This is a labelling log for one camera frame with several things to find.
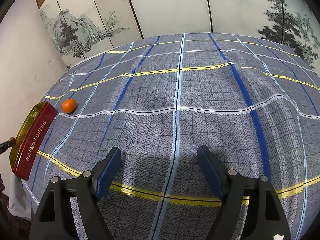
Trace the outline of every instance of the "white wall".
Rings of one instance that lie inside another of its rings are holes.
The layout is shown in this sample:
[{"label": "white wall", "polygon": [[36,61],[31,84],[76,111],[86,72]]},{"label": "white wall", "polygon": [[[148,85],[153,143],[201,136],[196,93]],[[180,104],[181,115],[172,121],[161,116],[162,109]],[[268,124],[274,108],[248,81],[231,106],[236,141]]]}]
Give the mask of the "white wall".
[{"label": "white wall", "polygon": [[[16,136],[31,108],[67,71],[39,15],[36,0],[16,0],[0,23],[0,142]],[[0,173],[9,194],[9,153]]]}]

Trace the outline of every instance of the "white cloth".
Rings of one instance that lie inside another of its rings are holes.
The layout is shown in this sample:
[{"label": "white cloth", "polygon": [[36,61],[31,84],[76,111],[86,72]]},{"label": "white cloth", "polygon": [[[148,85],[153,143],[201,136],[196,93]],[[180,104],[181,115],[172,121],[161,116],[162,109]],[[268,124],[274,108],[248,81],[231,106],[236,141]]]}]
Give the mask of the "white cloth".
[{"label": "white cloth", "polygon": [[22,187],[21,179],[12,174],[9,190],[9,212],[16,217],[21,217],[26,220],[31,219],[31,204]]}]

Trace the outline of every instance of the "wall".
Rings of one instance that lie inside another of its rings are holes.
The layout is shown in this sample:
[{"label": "wall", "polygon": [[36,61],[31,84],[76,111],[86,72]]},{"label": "wall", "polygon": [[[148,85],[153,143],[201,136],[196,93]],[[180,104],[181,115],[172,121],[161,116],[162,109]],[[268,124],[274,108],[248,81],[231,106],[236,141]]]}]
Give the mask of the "wall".
[{"label": "wall", "polygon": [[[50,40],[35,0],[16,0],[0,24],[0,142],[16,136],[31,108],[67,70]],[[0,173],[9,194],[9,152]]]},{"label": "wall", "polygon": [[286,44],[320,74],[320,25],[303,0],[37,0],[37,4],[52,41],[70,66],[140,38],[221,32]]}]

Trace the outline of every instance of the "painted mountain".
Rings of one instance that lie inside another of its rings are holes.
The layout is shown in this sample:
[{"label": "painted mountain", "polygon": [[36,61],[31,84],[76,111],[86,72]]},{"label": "painted mountain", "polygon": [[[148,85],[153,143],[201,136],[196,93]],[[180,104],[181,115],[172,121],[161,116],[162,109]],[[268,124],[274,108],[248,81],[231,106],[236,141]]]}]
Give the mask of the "painted mountain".
[{"label": "painted mountain", "polygon": [[80,57],[82,53],[90,51],[94,44],[107,37],[85,14],[75,17],[68,10],[64,10],[55,18],[48,18],[44,11],[41,11],[40,15],[53,44],[62,55]]}]

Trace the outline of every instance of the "screw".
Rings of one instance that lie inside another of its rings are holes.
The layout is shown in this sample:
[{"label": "screw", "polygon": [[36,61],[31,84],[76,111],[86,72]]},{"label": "screw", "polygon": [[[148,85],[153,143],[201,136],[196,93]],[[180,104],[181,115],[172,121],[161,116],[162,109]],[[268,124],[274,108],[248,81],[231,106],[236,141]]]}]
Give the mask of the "screw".
[{"label": "screw", "polygon": [[268,181],[268,177],[265,176],[265,175],[262,175],[262,176],[260,177],[260,179],[261,179],[262,181],[264,181],[264,182],[267,182],[267,181]]},{"label": "screw", "polygon": [[56,183],[58,180],[59,180],[59,177],[54,176],[54,177],[52,177],[51,182]]},{"label": "screw", "polygon": [[91,171],[85,171],[84,173],[82,173],[82,176],[84,177],[89,177],[91,175]]},{"label": "screw", "polygon": [[234,170],[234,169],[228,170],[228,173],[229,173],[231,176],[236,176],[236,175],[237,175],[237,171]]}]

